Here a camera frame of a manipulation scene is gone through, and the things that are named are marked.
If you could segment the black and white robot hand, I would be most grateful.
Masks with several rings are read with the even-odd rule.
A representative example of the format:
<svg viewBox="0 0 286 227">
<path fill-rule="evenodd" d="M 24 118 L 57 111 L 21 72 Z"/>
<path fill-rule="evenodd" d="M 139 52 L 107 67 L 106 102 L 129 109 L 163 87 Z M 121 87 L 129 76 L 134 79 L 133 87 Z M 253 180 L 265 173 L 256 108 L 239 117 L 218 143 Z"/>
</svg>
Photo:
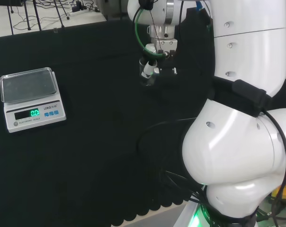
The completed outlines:
<svg viewBox="0 0 286 227">
<path fill-rule="evenodd" d="M 139 60 L 139 75 L 145 80 L 156 79 L 157 76 L 175 76 L 177 69 L 174 57 L 177 46 L 176 39 L 153 39 L 153 43 L 145 46 L 151 54 L 146 53 Z"/>
</svg>

